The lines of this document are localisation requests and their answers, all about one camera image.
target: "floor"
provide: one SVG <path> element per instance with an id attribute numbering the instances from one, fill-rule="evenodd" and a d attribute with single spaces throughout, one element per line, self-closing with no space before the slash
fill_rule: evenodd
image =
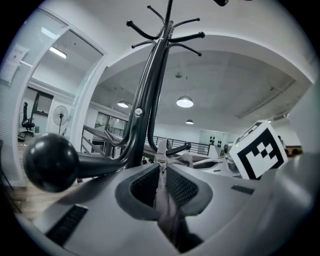
<path id="1" fill-rule="evenodd" d="M 23 168 L 23 156 L 27 144 L 32 142 L 34 138 L 27 136 L 24 142 L 18 142 L 18 150 L 20 155 L 20 164 Z M 13 199 L 14 203 L 21 210 L 22 214 L 29 220 L 34 220 L 37 218 L 46 208 L 48 208 L 55 201 L 59 200 L 63 196 L 69 194 L 70 192 L 76 190 L 81 183 L 75 182 L 70 188 L 60 193 L 49 193 L 42 191 L 41 189 L 35 187 L 26 176 L 23 171 L 26 187 L 14 187 L 12 191 L 9 187 L 7 190 L 10 197 Z"/>

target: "ceiling light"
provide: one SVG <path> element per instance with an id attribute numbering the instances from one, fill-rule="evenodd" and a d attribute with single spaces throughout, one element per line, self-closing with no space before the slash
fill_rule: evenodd
<path id="1" fill-rule="evenodd" d="M 67 57 L 67 55 L 65 53 L 63 53 L 62 51 L 59 51 L 58 49 L 56 49 L 54 47 L 51 47 L 49 50 L 55 54 L 58 54 L 60 57 L 62 57 L 64 59 Z"/>
<path id="2" fill-rule="evenodd" d="M 118 106 L 122 107 L 122 108 L 128 108 L 128 103 L 125 102 L 124 100 L 120 100 L 118 103 Z"/>
<path id="3" fill-rule="evenodd" d="M 192 99 L 190 97 L 188 97 L 188 96 L 181 96 L 176 101 L 176 104 L 179 107 L 182 107 L 182 108 L 190 108 L 190 107 L 192 107 L 194 105 Z"/>

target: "electric fan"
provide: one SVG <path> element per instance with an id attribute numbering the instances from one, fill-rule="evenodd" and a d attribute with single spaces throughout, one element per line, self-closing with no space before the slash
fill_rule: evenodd
<path id="1" fill-rule="evenodd" d="M 66 107 L 60 105 L 55 108 L 53 111 L 53 121 L 59 126 L 59 135 L 60 128 L 68 121 L 68 110 Z"/>

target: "mesh compartment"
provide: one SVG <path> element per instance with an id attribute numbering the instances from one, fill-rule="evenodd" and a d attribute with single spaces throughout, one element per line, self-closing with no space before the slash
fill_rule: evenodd
<path id="1" fill-rule="evenodd" d="M 135 180 L 130 187 L 132 195 L 140 202 L 153 207 L 157 193 L 159 168 Z"/>
<path id="2" fill-rule="evenodd" d="M 171 168 L 166 169 L 166 186 L 178 207 L 191 201 L 198 193 L 198 186 Z"/>

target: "round ceiling lamp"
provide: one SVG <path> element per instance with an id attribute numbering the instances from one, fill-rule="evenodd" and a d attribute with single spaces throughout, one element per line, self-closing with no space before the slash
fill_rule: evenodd
<path id="1" fill-rule="evenodd" d="M 176 101 L 176 104 L 182 108 L 190 108 L 194 105 L 192 99 L 189 96 L 181 96 Z"/>
<path id="2" fill-rule="evenodd" d="M 191 119 L 188 119 L 185 123 L 188 124 L 188 125 L 193 125 L 194 121 L 192 121 Z"/>
<path id="3" fill-rule="evenodd" d="M 124 100 L 120 100 L 118 103 L 118 106 L 122 107 L 122 108 L 128 108 L 128 103 L 125 102 Z"/>

